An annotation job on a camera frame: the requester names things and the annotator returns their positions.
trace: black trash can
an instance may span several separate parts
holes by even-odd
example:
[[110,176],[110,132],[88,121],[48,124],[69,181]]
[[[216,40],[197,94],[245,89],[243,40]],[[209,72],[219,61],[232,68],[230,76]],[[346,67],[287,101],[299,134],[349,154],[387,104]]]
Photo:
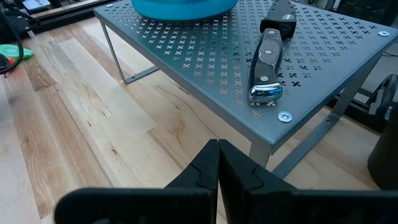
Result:
[[368,170],[381,189],[398,190],[398,104],[369,156]]

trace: gray metal table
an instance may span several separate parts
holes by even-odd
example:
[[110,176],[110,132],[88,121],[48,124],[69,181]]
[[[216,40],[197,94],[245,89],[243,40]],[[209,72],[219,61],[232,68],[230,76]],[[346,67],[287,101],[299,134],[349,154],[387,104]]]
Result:
[[[293,39],[284,42],[278,74],[284,95],[276,103],[251,105],[248,72],[260,36],[260,21],[271,4],[267,0],[240,0],[219,19],[190,26],[143,18],[128,0],[99,7],[95,15],[121,75],[105,26],[247,137],[252,142],[250,156],[262,165],[345,88],[332,112],[275,168],[276,175],[285,177],[339,120],[398,31],[294,4],[298,24]],[[389,35],[381,36],[380,31]],[[293,120],[280,122],[277,115],[281,111],[288,111]]]

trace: green object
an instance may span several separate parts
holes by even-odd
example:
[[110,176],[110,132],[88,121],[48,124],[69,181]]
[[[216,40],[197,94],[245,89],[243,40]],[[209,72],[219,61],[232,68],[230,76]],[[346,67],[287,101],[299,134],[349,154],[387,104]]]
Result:
[[[18,46],[12,44],[1,44],[0,54],[17,60],[19,55]],[[33,50],[24,49],[24,58],[30,58],[31,56],[33,56]]]

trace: perforated metal surface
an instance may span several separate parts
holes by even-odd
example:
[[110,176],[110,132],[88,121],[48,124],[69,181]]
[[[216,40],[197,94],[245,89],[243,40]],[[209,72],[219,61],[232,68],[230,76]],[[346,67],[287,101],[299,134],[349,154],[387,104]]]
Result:
[[[248,102],[248,72],[259,24],[272,1],[240,0],[228,14],[207,23],[173,26],[141,17],[130,1],[95,9],[96,16],[238,131],[278,148],[356,71],[397,37],[397,30],[313,7],[294,4],[297,28],[284,42],[278,80],[284,95],[276,103]],[[377,33],[388,31],[389,37]],[[280,111],[293,116],[277,119]]]

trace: kitchen knife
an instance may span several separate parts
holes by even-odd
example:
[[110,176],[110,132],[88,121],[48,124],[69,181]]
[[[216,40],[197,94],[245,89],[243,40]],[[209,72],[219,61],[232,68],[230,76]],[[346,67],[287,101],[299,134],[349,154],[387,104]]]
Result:
[[277,81],[282,59],[282,40],[293,37],[296,23],[295,9],[289,0],[275,0],[266,18],[261,21],[262,35],[249,75],[250,102],[267,103],[282,96],[282,85]]

